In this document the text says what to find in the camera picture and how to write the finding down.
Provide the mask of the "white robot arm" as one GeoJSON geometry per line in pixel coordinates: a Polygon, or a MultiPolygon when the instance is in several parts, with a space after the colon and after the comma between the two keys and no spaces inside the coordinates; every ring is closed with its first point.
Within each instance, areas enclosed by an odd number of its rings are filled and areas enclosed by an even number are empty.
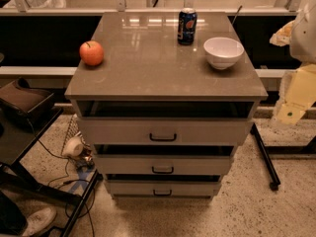
{"type": "Polygon", "coordinates": [[[279,87],[275,119],[296,124],[316,102],[316,3],[311,0],[297,14],[289,37],[290,55],[301,61],[294,72],[285,72],[279,87]]]}

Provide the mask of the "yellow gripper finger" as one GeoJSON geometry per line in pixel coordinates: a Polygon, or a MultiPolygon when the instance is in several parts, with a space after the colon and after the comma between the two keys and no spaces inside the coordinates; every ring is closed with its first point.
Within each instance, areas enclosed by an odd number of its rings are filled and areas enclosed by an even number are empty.
{"type": "Polygon", "coordinates": [[[308,64],[281,79],[276,102],[276,120],[296,124],[316,102],[316,65],[308,64]]]}

